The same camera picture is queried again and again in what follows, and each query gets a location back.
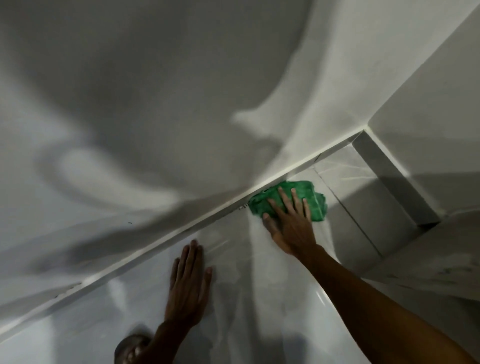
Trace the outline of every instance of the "green cloth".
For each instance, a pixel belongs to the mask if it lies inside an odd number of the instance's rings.
[[[285,205],[278,194],[278,188],[282,189],[287,194],[288,198],[292,199],[291,189],[295,188],[297,195],[300,200],[306,198],[308,206],[310,207],[310,212],[312,213],[312,221],[323,221],[325,215],[327,214],[327,204],[325,203],[325,196],[315,192],[313,183],[310,181],[283,181],[277,184],[276,186],[270,187],[267,190],[263,190],[259,194],[253,196],[248,202],[250,211],[254,215],[262,216],[263,213],[268,213],[270,216],[275,217],[276,213],[268,203],[267,199],[273,199],[276,204],[283,208],[286,211]]]

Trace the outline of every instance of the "left hand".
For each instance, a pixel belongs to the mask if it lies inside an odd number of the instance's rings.
[[[210,293],[212,268],[203,269],[204,251],[196,240],[186,245],[180,259],[175,259],[170,277],[165,321],[191,328],[204,315]]]

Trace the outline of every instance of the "hand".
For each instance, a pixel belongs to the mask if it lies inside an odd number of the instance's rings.
[[[300,199],[297,191],[292,188],[293,204],[287,197],[281,187],[278,193],[282,198],[287,212],[284,212],[274,200],[269,199],[268,202],[280,219],[281,228],[278,227],[276,221],[267,213],[264,213],[264,224],[273,241],[287,254],[296,256],[297,258],[311,248],[316,247],[315,235],[313,234],[312,218],[307,199]]]
[[[165,309],[166,322],[178,322],[190,329],[202,319],[212,281],[212,268],[204,272],[203,263],[203,247],[195,240],[183,248],[180,259],[175,259]]]

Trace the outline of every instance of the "human arm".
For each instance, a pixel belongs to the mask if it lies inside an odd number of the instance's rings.
[[[138,355],[135,364],[171,364],[190,329],[205,311],[212,280],[212,268],[203,269],[203,248],[194,240],[175,259],[165,321],[151,343]]]
[[[294,190],[293,202],[283,191],[279,193],[287,212],[273,201],[271,204],[281,227],[270,216],[264,216],[273,240],[312,273],[372,363],[475,363],[446,335],[330,257],[316,244],[306,201],[300,201]]]

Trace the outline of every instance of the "forearm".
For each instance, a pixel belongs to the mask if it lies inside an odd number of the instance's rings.
[[[135,364],[171,364],[189,330],[189,326],[182,323],[164,322]]]
[[[298,258],[372,363],[475,363],[446,335],[356,277],[320,246]]]

